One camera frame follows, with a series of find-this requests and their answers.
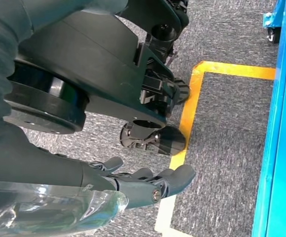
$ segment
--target caster wheel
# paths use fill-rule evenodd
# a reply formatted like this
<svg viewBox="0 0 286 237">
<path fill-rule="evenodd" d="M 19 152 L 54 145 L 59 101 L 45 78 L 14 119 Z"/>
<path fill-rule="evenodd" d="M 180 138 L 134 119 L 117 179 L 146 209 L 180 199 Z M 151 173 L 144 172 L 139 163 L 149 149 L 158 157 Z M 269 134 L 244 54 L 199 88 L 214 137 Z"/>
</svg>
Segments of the caster wheel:
<svg viewBox="0 0 286 237">
<path fill-rule="evenodd" d="M 186 84 L 184 81 L 180 79 L 175 79 L 174 82 L 177 84 L 180 91 L 179 99 L 176 103 L 177 105 L 182 104 L 189 97 L 190 88 L 189 87 L 189 85 Z"/>
<path fill-rule="evenodd" d="M 281 33 L 281 28 L 268 28 L 267 29 L 267 38 L 269 42 L 273 44 L 279 43 L 280 34 Z"/>
<path fill-rule="evenodd" d="M 166 126 L 140 140 L 131 137 L 133 124 L 127 123 L 121 131 L 120 143 L 127 148 L 139 149 L 167 156 L 177 155 L 186 147 L 186 138 L 177 128 Z"/>
</svg>

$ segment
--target transparent plastic bottle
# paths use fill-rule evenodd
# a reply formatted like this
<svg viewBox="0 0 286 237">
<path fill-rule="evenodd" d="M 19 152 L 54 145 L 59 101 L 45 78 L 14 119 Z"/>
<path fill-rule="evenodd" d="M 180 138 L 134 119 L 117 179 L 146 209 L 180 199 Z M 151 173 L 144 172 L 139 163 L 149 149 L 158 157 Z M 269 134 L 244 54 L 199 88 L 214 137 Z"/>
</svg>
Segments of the transparent plastic bottle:
<svg viewBox="0 0 286 237">
<path fill-rule="evenodd" d="M 109 224 L 128 200 L 91 187 L 0 182 L 0 237 L 67 236 Z"/>
</svg>

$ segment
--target gray carpet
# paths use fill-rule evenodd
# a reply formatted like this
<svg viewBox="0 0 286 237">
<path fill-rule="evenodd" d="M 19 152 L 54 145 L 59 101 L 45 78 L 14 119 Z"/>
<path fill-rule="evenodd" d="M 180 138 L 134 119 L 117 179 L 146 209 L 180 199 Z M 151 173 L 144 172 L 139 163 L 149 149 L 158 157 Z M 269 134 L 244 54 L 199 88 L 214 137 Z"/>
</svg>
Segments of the gray carpet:
<svg viewBox="0 0 286 237">
<path fill-rule="evenodd" d="M 189 0 L 190 25 L 177 42 L 180 54 L 171 67 L 186 82 L 202 60 L 275 67 L 277 48 L 268 44 L 262 28 L 262 14 L 273 6 L 273 0 Z M 271 91 L 269 81 L 205 76 L 186 157 L 197 177 L 177 197 L 173 228 L 195 237 L 250 235 Z M 182 108 L 177 107 L 171 123 L 178 125 Z M 123 171 L 169 166 L 168 157 L 122 148 L 118 135 L 124 124 L 88 114 L 84 131 L 74 135 L 26 134 L 36 145 L 72 158 L 118 155 L 125 160 Z M 95 236 L 158 237 L 154 231 L 157 212 L 158 206 L 128 210 Z"/>
</svg>

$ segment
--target wheel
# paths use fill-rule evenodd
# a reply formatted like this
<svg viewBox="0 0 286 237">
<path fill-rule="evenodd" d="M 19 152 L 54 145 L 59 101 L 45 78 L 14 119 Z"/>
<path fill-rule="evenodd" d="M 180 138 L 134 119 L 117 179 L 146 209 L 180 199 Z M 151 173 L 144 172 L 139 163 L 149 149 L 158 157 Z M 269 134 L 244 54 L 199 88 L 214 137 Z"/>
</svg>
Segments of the wheel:
<svg viewBox="0 0 286 237">
<path fill-rule="evenodd" d="M 190 88 L 189 87 L 189 85 L 186 84 L 184 81 L 181 79 L 175 79 L 174 82 L 176 83 L 180 89 L 180 95 L 179 99 L 176 103 L 177 105 L 182 104 L 189 97 Z"/>
<path fill-rule="evenodd" d="M 186 147 L 186 138 L 177 128 L 166 126 L 140 140 L 131 135 L 133 124 L 125 124 L 120 134 L 120 143 L 127 148 L 139 149 L 166 156 L 177 155 Z"/>
<path fill-rule="evenodd" d="M 8 77 L 13 91 L 5 100 L 11 114 L 4 120 L 17 126 L 53 134 L 82 131 L 87 95 L 54 75 L 16 62 Z"/>
<path fill-rule="evenodd" d="M 281 27 L 268 28 L 267 33 L 268 33 L 267 38 L 269 42 L 273 43 L 273 44 L 277 44 L 277 43 L 279 43 L 280 35 L 281 33 L 281 28 Z"/>
</svg>

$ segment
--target robotic hand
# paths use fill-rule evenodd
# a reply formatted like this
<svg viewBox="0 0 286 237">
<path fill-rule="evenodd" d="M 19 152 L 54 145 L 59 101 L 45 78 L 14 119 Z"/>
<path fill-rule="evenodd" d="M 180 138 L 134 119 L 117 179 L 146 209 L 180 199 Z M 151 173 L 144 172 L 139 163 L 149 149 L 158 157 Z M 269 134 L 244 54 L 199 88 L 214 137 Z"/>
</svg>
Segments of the robotic hand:
<svg viewBox="0 0 286 237">
<path fill-rule="evenodd" d="M 161 198 L 178 194 L 190 184 L 195 175 L 193 168 L 186 164 L 177 170 L 165 169 L 156 176 L 149 168 L 141 168 L 133 174 L 112 174 L 123 165 L 123 161 L 118 157 L 105 163 L 91 162 L 89 165 L 112 183 L 116 191 L 125 194 L 129 199 L 128 208 L 155 204 Z"/>
</svg>

